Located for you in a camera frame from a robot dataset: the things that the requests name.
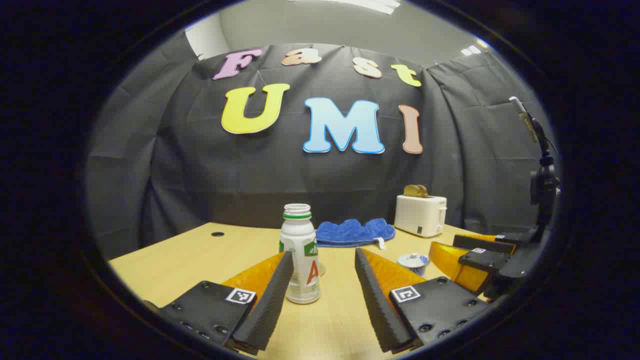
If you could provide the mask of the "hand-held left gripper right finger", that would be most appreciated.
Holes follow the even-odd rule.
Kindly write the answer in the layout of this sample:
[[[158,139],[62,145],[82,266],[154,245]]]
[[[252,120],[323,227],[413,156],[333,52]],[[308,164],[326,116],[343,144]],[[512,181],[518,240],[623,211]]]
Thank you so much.
[[[354,267],[384,353],[430,347],[489,308],[486,301],[446,276],[426,280],[363,248],[355,250]]]

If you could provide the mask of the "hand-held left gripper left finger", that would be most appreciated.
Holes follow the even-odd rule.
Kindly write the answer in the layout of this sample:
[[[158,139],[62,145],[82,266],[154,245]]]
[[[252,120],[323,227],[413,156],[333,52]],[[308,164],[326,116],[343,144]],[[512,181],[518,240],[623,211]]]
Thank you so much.
[[[158,314],[202,344],[256,355],[272,337],[293,272],[292,253],[281,251],[221,284],[200,281]]]

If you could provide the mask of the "white blue-patterned teacup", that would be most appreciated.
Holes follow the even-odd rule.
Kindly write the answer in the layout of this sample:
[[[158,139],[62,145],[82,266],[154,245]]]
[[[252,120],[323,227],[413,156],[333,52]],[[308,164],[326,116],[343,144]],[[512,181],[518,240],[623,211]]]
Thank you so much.
[[[418,275],[418,276],[423,277],[423,276],[425,275],[425,272],[426,272],[426,267],[427,267],[427,266],[428,266],[428,264],[429,264],[429,257],[427,257],[427,258],[428,258],[428,263],[427,263],[427,264],[425,265],[425,267],[423,267],[423,268],[407,269],[407,268],[405,268],[404,266],[402,266],[402,267],[403,267],[403,268],[405,268],[405,269],[407,269],[407,270],[409,270],[409,271],[411,271],[411,272],[413,272],[413,273],[415,273],[415,274],[416,274],[416,275]]]

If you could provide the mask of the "white plastic water bottle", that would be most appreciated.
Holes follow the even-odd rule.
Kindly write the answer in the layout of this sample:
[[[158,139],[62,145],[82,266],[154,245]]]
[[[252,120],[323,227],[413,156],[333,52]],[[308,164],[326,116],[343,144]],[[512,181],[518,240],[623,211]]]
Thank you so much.
[[[306,203],[288,203],[282,213],[279,251],[290,252],[294,266],[285,296],[298,305],[311,304],[321,295],[319,248],[312,216],[311,206]]]

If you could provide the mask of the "white toaster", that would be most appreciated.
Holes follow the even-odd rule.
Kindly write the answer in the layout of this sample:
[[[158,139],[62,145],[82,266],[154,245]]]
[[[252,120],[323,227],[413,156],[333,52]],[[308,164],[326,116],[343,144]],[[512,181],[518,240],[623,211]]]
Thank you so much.
[[[393,225],[402,231],[427,239],[443,232],[446,211],[445,197],[421,198],[399,194],[396,198]]]

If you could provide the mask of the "blue towel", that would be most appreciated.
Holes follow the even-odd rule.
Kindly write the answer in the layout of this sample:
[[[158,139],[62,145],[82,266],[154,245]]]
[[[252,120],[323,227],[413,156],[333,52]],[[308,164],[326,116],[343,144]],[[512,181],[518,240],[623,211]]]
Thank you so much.
[[[393,239],[396,229],[383,218],[361,224],[358,219],[347,219],[341,224],[322,222],[315,231],[320,248],[355,248],[384,244]]]

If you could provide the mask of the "black backdrop cloth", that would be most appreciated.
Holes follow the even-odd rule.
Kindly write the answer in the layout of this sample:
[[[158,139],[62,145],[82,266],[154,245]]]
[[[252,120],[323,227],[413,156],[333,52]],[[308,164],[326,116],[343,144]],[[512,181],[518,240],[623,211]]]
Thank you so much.
[[[491,52],[423,67],[368,48],[265,44],[215,79],[184,36],[113,89],[87,145],[86,202],[109,259],[205,223],[279,228],[289,203],[312,220],[393,223],[409,184],[447,199],[446,224],[526,232],[541,150],[517,97],[557,144],[537,94]]]

